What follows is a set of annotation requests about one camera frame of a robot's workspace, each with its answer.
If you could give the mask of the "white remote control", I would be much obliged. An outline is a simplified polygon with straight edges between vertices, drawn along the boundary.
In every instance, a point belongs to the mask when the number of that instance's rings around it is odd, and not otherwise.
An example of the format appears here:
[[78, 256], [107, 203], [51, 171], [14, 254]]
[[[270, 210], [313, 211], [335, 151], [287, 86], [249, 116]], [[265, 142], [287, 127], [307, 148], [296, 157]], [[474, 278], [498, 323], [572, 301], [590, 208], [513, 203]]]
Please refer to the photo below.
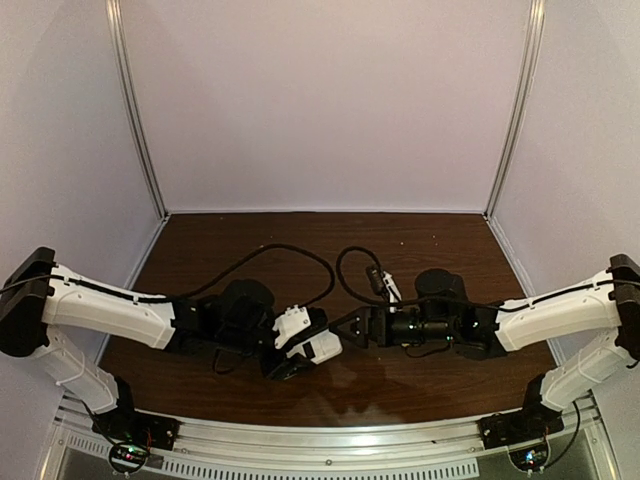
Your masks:
[[287, 352], [288, 358], [296, 356], [309, 360], [315, 365], [322, 364], [343, 352], [339, 337], [325, 330], [303, 342], [296, 344]]

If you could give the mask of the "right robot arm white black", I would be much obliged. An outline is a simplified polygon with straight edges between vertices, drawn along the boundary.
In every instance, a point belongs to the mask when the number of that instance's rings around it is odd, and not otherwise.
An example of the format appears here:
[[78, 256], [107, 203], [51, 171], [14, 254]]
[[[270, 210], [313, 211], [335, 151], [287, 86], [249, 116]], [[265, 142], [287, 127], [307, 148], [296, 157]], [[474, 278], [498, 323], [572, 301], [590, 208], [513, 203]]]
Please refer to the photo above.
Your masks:
[[639, 362], [639, 266], [625, 254], [573, 286], [489, 304], [470, 301], [463, 278], [444, 269], [420, 273], [411, 300], [393, 292], [379, 263], [367, 274], [376, 298], [364, 298], [362, 307], [331, 324], [361, 347], [443, 340], [466, 358], [485, 360], [555, 337], [601, 332], [567, 363], [530, 381], [520, 410], [482, 419], [485, 436], [499, 429], [540, 436], [577, 397]]

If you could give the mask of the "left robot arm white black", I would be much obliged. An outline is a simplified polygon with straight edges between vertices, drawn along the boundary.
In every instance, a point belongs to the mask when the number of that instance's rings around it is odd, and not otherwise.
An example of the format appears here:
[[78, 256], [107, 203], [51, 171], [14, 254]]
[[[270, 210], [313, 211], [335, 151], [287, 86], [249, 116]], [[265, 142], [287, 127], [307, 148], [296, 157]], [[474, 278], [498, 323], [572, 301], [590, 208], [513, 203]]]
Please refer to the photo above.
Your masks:
[[87, 279], [36, 249], [1, 290], [1, 351], [34, 358], [86, 406], [95, 430], [116, 437], [140, 430], [130, 386], [100, 369], [62, 332], [72, 326], [178, 355], [228, 352], [259, 362], [267, 379], [286, 380], [340, 355], [339, 337], [312, 303], [277, 314], [262, 283], [234, 280], [219, 295], [150, 295]]

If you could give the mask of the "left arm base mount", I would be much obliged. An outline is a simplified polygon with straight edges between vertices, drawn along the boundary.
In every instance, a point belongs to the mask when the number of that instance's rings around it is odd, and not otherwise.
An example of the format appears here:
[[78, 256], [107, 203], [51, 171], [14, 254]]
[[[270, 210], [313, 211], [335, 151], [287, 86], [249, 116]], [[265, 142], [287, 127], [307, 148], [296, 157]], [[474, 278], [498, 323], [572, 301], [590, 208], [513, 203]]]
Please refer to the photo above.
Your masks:
[[132, 415], [113, 412], [94, 416], [92, 430], [112, 440], [171, 451], [181, 426], [176, 418], [135, 411]]

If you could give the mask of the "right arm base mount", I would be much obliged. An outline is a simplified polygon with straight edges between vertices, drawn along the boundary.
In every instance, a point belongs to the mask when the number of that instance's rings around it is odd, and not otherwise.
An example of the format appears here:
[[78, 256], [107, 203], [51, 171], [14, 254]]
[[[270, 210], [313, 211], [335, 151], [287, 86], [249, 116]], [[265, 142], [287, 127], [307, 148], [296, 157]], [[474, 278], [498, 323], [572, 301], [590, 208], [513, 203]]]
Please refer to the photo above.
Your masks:
[[542, 439], [564, 429], [564, 422], [559, 415], [544, 418], [523, 410], [483, 417], [477, 424], [485, 449]]

